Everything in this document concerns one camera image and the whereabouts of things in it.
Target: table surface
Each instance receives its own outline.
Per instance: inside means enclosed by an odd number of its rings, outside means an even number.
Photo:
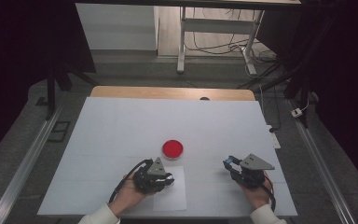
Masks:
[[[122,97],[143,99],[182,99],[199,100],[208,97],[218,101],[254,101],[255,96],[248,90],[223,89],[192,89],[192,88],[162,88],[162,87],[119,87],[97,86],[91,92],[91,97]]]
[[[38,215],[82,216],[95,211],[132,166],[160,157],[160,147],[169,139],[185,146],[179,160],[162,159],[168,168],[184,169],[186,210],[155,210],[156,198],[147,197],[123,217],[249,216],[250,204],[222,163],[228,155],[244,159],[249,153],[276,168],[268,171],[277,199],[275,213],[297,215],[251,91],[149,87],[94,88]]]

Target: hand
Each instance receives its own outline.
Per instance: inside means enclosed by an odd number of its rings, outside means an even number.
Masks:
[[[267,193],[261,189],[247,189],[246,187],[238,184],[243,192],[245,193],[246,198],[248,199],[249,203],[254,209],[257,209],[265,204],[269,204],[269,196]],[[264,180],[264,186],[266,186],[267,189],[271,190],[272,185],[269,183],[269,181],[265,178]]]
[[[142,199],[148,195],[139,192],[132,180],[133,174],[124,183],[123,187],[118,191],[116,198],[109,204],[115,216],[119,217],[128,208],[138,204]]]

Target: wooden edge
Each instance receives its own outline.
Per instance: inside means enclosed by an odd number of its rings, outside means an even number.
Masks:
[[[207,97],[217,101],[254,101],[255,95],[249,90],[192,89],[163,87],[119,87],[97,86],[91,97],[117,97],[141,99],[199,100]]]

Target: red circular object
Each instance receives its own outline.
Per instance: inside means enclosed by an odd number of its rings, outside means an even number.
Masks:
[[[176,160],[183,153],[183,146],[179,141],[169,140],[162,146],[162,153],[169,160]]]

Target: white wall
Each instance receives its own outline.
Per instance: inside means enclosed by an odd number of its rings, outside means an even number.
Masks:
[[[90,49],[157,49],[155,7],[76,4],[76,8]]]

